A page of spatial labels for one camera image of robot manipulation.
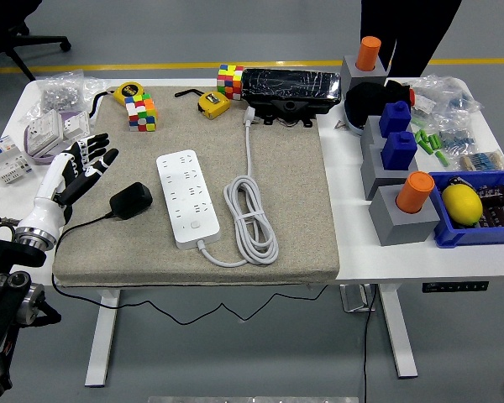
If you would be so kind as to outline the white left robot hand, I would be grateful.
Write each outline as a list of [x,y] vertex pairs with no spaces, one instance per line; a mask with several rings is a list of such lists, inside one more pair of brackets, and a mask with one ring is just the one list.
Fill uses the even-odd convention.
[[102,177],[118,156],[107,149],[107,133],[79,139],[51,162],[34,198],[32,212],[19,223],[15,241],[41,250],[54,248],[72,215],[72,205]]

